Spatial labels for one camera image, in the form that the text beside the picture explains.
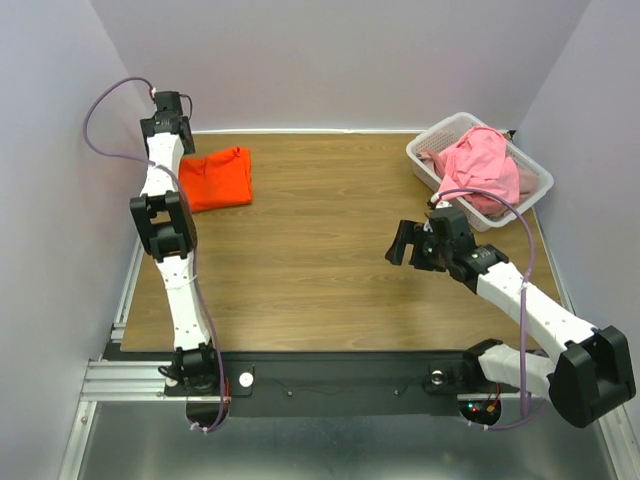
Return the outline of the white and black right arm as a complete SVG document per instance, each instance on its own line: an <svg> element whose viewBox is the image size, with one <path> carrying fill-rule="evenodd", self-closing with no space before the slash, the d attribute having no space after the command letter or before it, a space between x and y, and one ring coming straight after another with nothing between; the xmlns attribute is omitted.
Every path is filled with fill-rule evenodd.
<svg viewBox="0 0 640 480"><path fill-rule="evenodd" d="M626 336L600 329L565 309L533 285L496 247L479 245L461 209L436 207L426 222L400 221L386 260L423 271L446 272L492 303L531 336L543 354L494 340L466 352L463 384L482 390L508 384L551 403L574 427L584 428L636 396Z"/></svg>

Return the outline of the orange t shirt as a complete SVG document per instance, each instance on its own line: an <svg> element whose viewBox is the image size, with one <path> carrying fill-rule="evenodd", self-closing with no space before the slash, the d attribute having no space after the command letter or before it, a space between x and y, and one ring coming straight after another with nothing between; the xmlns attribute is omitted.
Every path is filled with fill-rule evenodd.
<svg viewBox="0 0 640 480"><path fill-rule="evenodd" d="M179 180L194 213L253 202L251 154L233 147L203 158L183 157Z"/></svg>

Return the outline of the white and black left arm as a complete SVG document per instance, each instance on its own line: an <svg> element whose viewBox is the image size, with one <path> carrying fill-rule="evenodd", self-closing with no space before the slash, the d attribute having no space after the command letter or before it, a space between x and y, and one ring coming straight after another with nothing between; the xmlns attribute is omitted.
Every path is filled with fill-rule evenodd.
<svg viewBox="0 0 640 480"><path fill-rule="evenodd" d="M206 326L196 286L197 233L177 179L185 154L195 151L189 118L176 91L152 91L154 114L140 121L148 166L141 193L129 201L142 247L162 279L173 325L171 364L159 368L171 388L207 395L221 386L223 371Z"/></svg>

